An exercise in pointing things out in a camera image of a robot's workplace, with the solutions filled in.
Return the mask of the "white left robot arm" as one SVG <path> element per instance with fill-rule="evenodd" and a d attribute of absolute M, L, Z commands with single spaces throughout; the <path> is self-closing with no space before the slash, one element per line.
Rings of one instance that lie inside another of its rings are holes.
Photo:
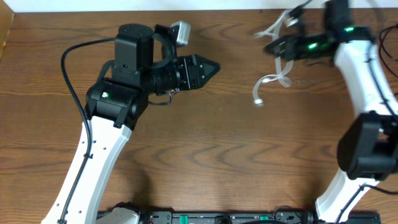
<path fill-rule="evenodd" d="M 78 104 L 80 141 L 45 223 L 145 223 L 146 216 L 122 203 L 100 213 L 99 205 L 116 160 L 149 105 L 149 96 L 173 96 L 202 88 L 220 65 L 197 54 L 178 56 L 188 44 L 190 24 L 178 21 L 153 28 L 120 26 L 114 58 L 107 61 Z"/>

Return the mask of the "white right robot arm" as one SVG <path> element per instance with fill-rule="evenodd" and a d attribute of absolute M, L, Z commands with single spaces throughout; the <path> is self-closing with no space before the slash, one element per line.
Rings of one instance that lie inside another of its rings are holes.
<path fill-rule="evenodd" d="M 272 37 L 265 51 L 275 57 L 276 72 L 261 78 L 291 84 L 287 74 L 296 60 L 330 57 L 341 72 L 355 119 L 337 149 L 338 171 L 313 209 L 297 223 L 378 223 L 371 213 L 352 214 L 369 190 L 397 172 L 397 99 L 379 62 L 377 44 L 367 27 L 354 25 L 348 1 L 325 3 L 320 34 L 309 35 L 301 20 L 303 5 L 284 11 L 256 37 Z"/>

